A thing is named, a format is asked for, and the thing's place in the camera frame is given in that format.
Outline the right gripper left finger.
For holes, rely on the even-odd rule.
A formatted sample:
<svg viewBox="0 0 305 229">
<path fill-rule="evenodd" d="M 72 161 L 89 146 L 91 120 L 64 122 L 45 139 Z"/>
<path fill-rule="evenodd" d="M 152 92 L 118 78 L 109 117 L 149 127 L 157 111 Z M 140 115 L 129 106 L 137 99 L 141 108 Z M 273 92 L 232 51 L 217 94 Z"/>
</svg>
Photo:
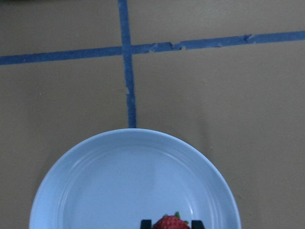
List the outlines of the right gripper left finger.
<svg viewBox="0 0 305 229">
<path fill-rule="evenodd" d="M 151 219 L 142 219 L 140 224 L 140 229 L 151 229 L 152 220 Z"/>
</svg>

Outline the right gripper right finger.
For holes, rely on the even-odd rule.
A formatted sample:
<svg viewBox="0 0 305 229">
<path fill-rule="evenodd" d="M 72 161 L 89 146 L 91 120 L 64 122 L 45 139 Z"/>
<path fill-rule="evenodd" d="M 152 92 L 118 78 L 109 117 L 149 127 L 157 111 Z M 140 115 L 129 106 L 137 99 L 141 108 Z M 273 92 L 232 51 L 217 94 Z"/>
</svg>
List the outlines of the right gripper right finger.
<svg viewBox="0 0 305 229">
<path fill-rule="evenodd" d="M 205 226 L 201 220 L 192 220 L 191 229 L 205 229 Z"/>
</svg>

